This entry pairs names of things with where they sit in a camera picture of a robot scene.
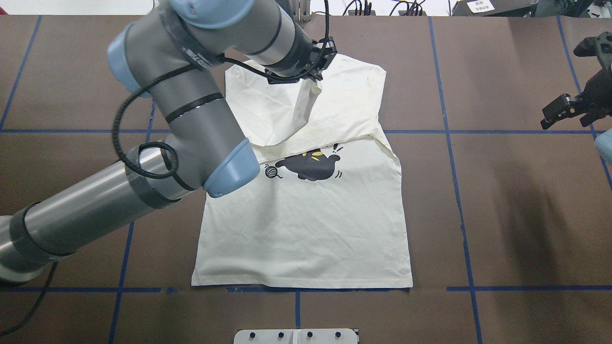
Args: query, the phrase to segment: blue joint cap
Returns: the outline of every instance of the blue joint cap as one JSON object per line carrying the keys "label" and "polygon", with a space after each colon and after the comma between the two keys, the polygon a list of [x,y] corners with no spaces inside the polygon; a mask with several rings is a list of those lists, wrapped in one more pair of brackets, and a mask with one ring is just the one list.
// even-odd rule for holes
{"label": "blue joint cap", "polygon": [[204,189],[211,197],[218,198],[244,186],[258,173],[259,163],[246,138],[212,172],[204,183]]}
{"label": "blue joint cap", "polygon": [[255,0],[170,0],[183,20],[203,29],[236,24],[251,10]]}
{"label": "blue joint cap", "polygon": [[[108,46],[106,55],[108,56],[108,67],[111,69],[115,79],[122,83],[128,91],[135,93],[139,90],[140,85],[132,75],[130,66],[127,63],[127,55],[125,54],[125,38],[127,36],[127,31],[132,25],[134,25],[134,23],[128,24],[125,29],[115,37]],[[151,95],[145,92],[141,97],[151,98]]]}
{"label": "blue joint cap", "polygon": [[612,129],[595,139],[595,148],[607,163],[612,165]]}

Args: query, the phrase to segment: metal plate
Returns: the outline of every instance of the metal plate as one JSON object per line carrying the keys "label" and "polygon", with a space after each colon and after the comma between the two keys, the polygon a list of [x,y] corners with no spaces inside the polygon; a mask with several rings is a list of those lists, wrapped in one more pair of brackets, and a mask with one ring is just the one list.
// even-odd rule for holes
{"label": "metal plate", "polygon": [[234,344],[256,343],[359,344],[359,331],[355,329],[240,330],[234,336]]}

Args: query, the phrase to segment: blue tape line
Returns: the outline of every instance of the blue tape line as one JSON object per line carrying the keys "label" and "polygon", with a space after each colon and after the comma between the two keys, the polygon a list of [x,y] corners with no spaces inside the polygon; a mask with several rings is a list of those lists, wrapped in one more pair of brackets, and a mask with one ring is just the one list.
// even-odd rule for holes
{"label": "blue tape line", "polygon": [[612,290],[612,285],[510,285],[510,286],[449,286],[446,291],[598,291]]}
{"label": "blue tape line", "polygon": [[302,328],[302,310],[300,308],[300,292],[296,291],[296,329]]}
{"label": "blue tape line", "polygon": [[117,319],[119,318],[119,306],[121,305],[121,292],[117,292],[117,298],[115,299],[115,308],[113,311],[113,322],[111,323],[111,332],[108,335],[108,344],[113,344],[114,334],[117,329]]}
{"label": "blue tape line", "polygon": [[[572,58],[570,57],[570,51],[567,48],[567,42],[565,41],[565,32],[563,30],[563,23],[561,23],[560,16],[557,16],[557,25],[559,26],[559,34],[561,35],[561,42],[563,43],[563,49],[565,50],[565,57],[567,58],[567,65],[569,65],[570,67],[570,71],[572,72],[574,83],[576,84],[576,89],[578,90],[578,93],[580,94],[582,93],[582,88],[580,87],[580,82],[578,81],[576,70],[573,67]],[[595,130],[595,127],[592,124],[590,125],[590,128],[591,128],[590,133],[593,136],[593,140],[597,138],[598,133],[603,133],[603,132],[598,132],[597,130]],[[608,165],[606,164],[606,161],[601,156],[599,157],[599,160],[602,164],[603,172],[606,174],[606,179],[608,181],[608,187],[610,188],[610,190],[612,190],[612,178],[610,177],[610,171],[608,169]]]}
{"label": "blue tape line", "polygon": [[[119,288],[94,288],[94,287],[74,287],[74,286],[57,286],[47,289],[49,293],[117,293]],[[42,287],[24,286],[15,287],[6,290],[0,290],[0,293],[40,293]],[[161,288],[124,288],[122,293],[161,293]]]}
{"label": "blue tape line", "polygon": [[584,135],[588,130],[450,130],[451,134],[533,134],[533,135]]}
{"label": "blue tape line", "polygon": [[383,130],[385,134],[443,134],[444,130]]}
{"label": "blue tape line", "polygon": [[394,289],[388,288],[368,288],[368,289],[319,289],[319,288],[275,288],[269,286],[237,287],[227,288],[228,293],[348,293],[364,291],[367,293],[385,293]]}
{"label": "blue tape line", "polygon": [[[453,175],[453,186],[455,187],[455,199],[457,201],[457,207],[459,208],[459,217],[461,219],[461,233],[463,235],[463,252],[465,255],[465,265],[468,272],[468,282],[469,286],[474,286],[474,277],[472,276],[472,263],[469,257],[469,247],[468,247],[468,235],[465,230],[465,221],[463,220],[463,208],[461,206],[461,195],[459,193],[459,182],[457,180],[457,169],[455,168],[455,157],[453,155],[452,142],[450,140],[450,127],[449,127],[449,118],[446,113],[446,103],[444,101],[444,91],[442,90],[442,76],[440,74],[440,65],[438,61],[438,52],[436,50],[436,38],[433,32],[433,20],[431,17],[429,19],[429,32],[431,35],[431,49],[433,50],[433,61],[436,67],[436,77],[438,79],[438,92],[440,95],[440,105],[442,107],[442,115],[444,119],[444,130],[446,131],[446,145],[449,150],[449,158],[450,158],[450,170]],[[470,296],[472,299],[472,312],[474,314],[474,325],[476,327],[476,339],[478,340],[478,344],[482,344],[482,333],[480,330],[480,318],[478,316],[478,303],[476,300],[476,293],[472,290],[470,292]]]}
{"label": "blue tape line", "polygon": [[[161,133],[169,134],[172,131],[167,129],[121,129],[122,134],[146,134],[146,133]],[[108,129],[0,129],[0,133],[7,134],[110,134]]]}
{"label": "blue tape line", "polygon": [[36,25],[34,26],[34,31],[32,32],[32,37],[30,37],[30,43],[28,44],[28,48],[26,49],[25,55],[23,55],[23,60],[21,60],[21,65],[19,66],[19,72],[17,72],[17,77],[15,78],[15,82],[13,83],[13,88],[10,90],[9,99],[7,100],[6,106],[4,107],[2,119],[0,119],[0,129],[4,127],[4,121],[6,121],[6,117],[9,115],[10,104],[13,102],[13,96],[15,96],[15,92],[17,91],[17,85],[19,84],[21,74],[23,74],[23,69],[26,67],[26,62],[28,61],[28,56],[30,55],[30,51],[32,50],[34,39],[36,38],[36,34],[38,33],[41,21],[42,16],[39,15],[38,20],[36,20]]}
{"label": "blue tape line", "polygon": [[572,58],[570,57],[570,51],[567,49],[567,42],[565,41],[565,33],[563,32],[563,24],[561,23],[561,16],[559,15],[557,16],[557,25],[559,26],[559,33],[561,34],[561,42],[563,43],[563,49],[565,50],[565,57],[567,58],[567,63],[570,66],[570,70],[572,71],[574,83],[576,84],[578,93],[582,93],[582,89],[580,88],[580,82],[578,82],[576,71],[573,68]]}
{"label": "blue tape line", "polygon": [[[445,134],[446,130],[383,130],[386,134]],[[592,132],[589,130],[457,130],[449,129],[448,132],[451,134],[534,134],[534,135],[591,135]],[[603,134],[605,130],[596,130],[595,133]]]}
{"label": "blue tape line", "polygon": [[130,246],[132,244],[132,233],[134,232],[134,223],[130,223],[130,229],[127,232],[127,240],[125,241],[125,251],[123,253],[123,262],[121,263],[121,276],[119,278],[119,288],[117,290],[117,299],[115,300],[115,308],[113,312],[113,321],[111,322],[110,335],[108,336],[108,344],[114,342],[114,334],[117,329],[117,320],[119,318],[119,309],[121,307],[121,294],[125,282],[125,272],[127,270],[127,261],[130,256]]}

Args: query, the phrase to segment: black cable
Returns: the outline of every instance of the black cable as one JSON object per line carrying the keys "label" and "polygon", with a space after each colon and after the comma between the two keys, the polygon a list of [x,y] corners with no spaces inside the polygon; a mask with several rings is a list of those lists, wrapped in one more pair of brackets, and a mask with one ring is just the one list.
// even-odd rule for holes
{"label": "black cable", "polygon": [[[166,74],[163,74],[159,77],[157,77],[155,80],[153,80],[152,82],[150,82],[149,84],[147,84],[145,87],[140,88],[139,90],[137,90],[136,92],[132,93],[126,100],[125,102],[123,102],[123,104],[121,104],[121,106],[119,107],[119,109],[117,110],[117,113],[115,115],[115,119],[113,121],[113,129],[112,129],[112,137],[113,137],[113,147],[115,149],[115,153],[117,153],[117,156],[119,157],[119,160],[123,161],[123,163],[130,168],[130,170],[140,174],[141,176],[145,176],[151,179],[165,179],[168,177],[171,177],[173,175],[176,174],[176,171],[179,169],[179,157],[176,154],[176,151],[174,150],[174,148],[172,148],[170,145],[168,145],[167,143],[164,142],[151,142],[149,144],[147,144],[147,148],[159,148],[159,149],[164,149],[166,151],[168,151],[170,153],[170,156],[172,156],[172,168],[167,172],[167,173],[163,173],[163,174],[156,174],[156,173],[152,173],[149,172],[145,169],[143,169],[142,167],[140,167],[140,163],[139,161],[137,161],[137,163],[133,163],[130,161],[130,159],[127,158],[126,154],[123,152],[123,150],[121,149],[121,144],[119,143],[119,127],[121,125],[121,119],[123,118],[123,115],[125,113],[125,109],[127,109],[128,106],[130,106],[130,104],[136,100],[139,96],[141,96],[143,93],[147,92],[148,90],[150,90],[153,86],[161,83],[164,80],[173,78],[177,75],[183,74],[185,72],[188,72],[190,70],[195,69],[195,65],[193,64],[189,64],[186,65],[184,67],[175,69],[171,72],[168,72]],[[140,152],[142,151],[142,148],[139,149],[138,151],[138,160],[140,160]]]}
{"label": "black cable", "polygon": [[417,2],[413,2],[412,5],[410,5],[410,8],[406,11],[406,13],[404,13],[404,15],[410,15],[412,16],[413,14],[416,14],[416,12],[418,11],[417,8],[418,4]]}
{"label": "black cable", "polygon": [[4,331],[1,331],[0,332],[0,337],[3,337],[5,335],[7,335],[7,334],[11,334],[11,333],[19,330],[26,323],[28,323],[28,321],[30,321],[30,319],[34,316],[34,312],[36,312],[36,310],[38,309],[38,307],[42,303],[42,299],[47,294],[47,290],[49,289],[49,286],[51,285],[51,280],[53,280],[53,275],[55,274],[55,270],[57,268],[58,268],[58,262],[55,262],[55,263],[53,263],[53,265],[51,265],[51,271],[49,272],[49,276],[47,277],[47,281],[45,282],[45,286],[42,287],[42,291],[40,292],[38,298],[36,299],[36,302],[32,306],[32,309],[30,309],[30,311],[28,312],[26,317],[23,318],[23,320],[21,320],[20,323],[18,323],[17,325],[11,327],[10,329],[6,329]]}
{"label": "black cable", "polygon": [[348,5],[346,5],[345,11],[342,12],[342,15],[346,15],[346,13],[348,12],[349,7],[351,7],[351,5],[355,3],[355,15],[357,15],[357,3],[359,3],[359,8],[361,8],[361,0],[353,0],[351,2],[348,3]]}
{"label": "black cable", "polygon": [[423,15],[423,3],[424,3],[425,1],[426,1],[426,0],[423,0],[423,1],[419,2],[419,7],[420,7],[419,16]]}
{"label": "black cable", "polygon": [[391,17],[393,15],[393,11],[400,5],[400,4],[406,4],[406,12],[408,11],[410,5],[408,1],[397,1],[397,3],[395,4],[395,6],[393,6],[393,8],[391,9],[391,13],[389,13],[389,16]]}
{"label": "black cable", "polygon": [[[235,65],[238,65],[257,75],[261,75],[262,77],[267,78],[268,80],[299,81],[302,77],[308,75],[308,73],[310,73],[310,71],[313,70],[319,64],[319,62],[321,62],[321,59],[323,58],[323,51],[327,48],[327,44],[329,43],[329,2],[328,0],[324,0],[324,3],[325,3],[325,38],[323,38],[323,41],[324,41],[323,47],[319,51],[319,55],[317,55],[315,61],[309,62],[307,64],[307,68],[305,68],[301,73],[298,73],[297,75],[293,77],[280,77],[277,75],[266,74],[238,60],[226,58],[224,55],[218,56],[219,60],[222,62],[229,62]],[[132,161],[130,161],[130,159],[128,159],[127,155],[124,153],[123,149],[121,148],[121,144],[119,142],[119,128],[121,126],[121,120],[123,118],[125,110],[139,96],[141,96],[142,94],[150,90],[150,88],[152,88],[153,86],[161,83],[162,81],[176,77],[177,75],[183,74],[195,68],[196,68],[195,65],[189,64],[189,65],[172,70],[164,75],[157,77],[155,80],[147,84],[145,87],[140,88],[139,90],[134,92],[132,95],[130,95],[130,97],[128,97],[117,110],[117,113],[115,114],[115,119],[113,121],[113,128],[111,131],[112,139],[113,139],[113,147],[114,147],[115,153],[119,157],[119,160],[121,160],[130,170],[140,174],[141,176],[151,178],[151,179],[165,179],[168,177],[172,177],[176,174],[176,171],[179,168],[179,157],[176,154],[176,151],[174,150],[174,148],[172,148],[170,145],[164,142],[151,142],[151,143],[147,143],[146,146],[141,145],[138,150],[138,161],[136,163],[133,163]],[[170,170],[167,173],[157,174],[157,173],[149,172],[143,169],[142,167],[140,167],[140,153],[145,148],[159,148],[159,149],[168,151],[170,153],[171,162],[172,162],[172,167],[170,168]]]}

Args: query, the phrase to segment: brown table surface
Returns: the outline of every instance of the brown table surface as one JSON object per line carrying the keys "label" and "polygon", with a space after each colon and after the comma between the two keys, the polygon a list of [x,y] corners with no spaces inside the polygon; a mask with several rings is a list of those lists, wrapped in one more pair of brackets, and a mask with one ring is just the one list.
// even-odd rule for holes
{"label": "brown table surface", "polygon": [[[109,129],[127,92],[106,48],[135,19],[0,16],[0,214],[116,160]],[[305,30],[318,39],[323,24]],[[238,329],[295,327],[358,328],[362,343],[612,342],[612,192],[593,147],[612,121],[539,125],[599,69],[567,49],[606,30],[612,20],[331,18],[339,52],[387,70],[380,122],[403,167],[414,288],[192,288],[199,190],[61,262],[34,318],[0,342],[229,344]],[[151,104],[129,109],[124,147],[166,135]],[[45,279],[0,290],[0,327]]]}

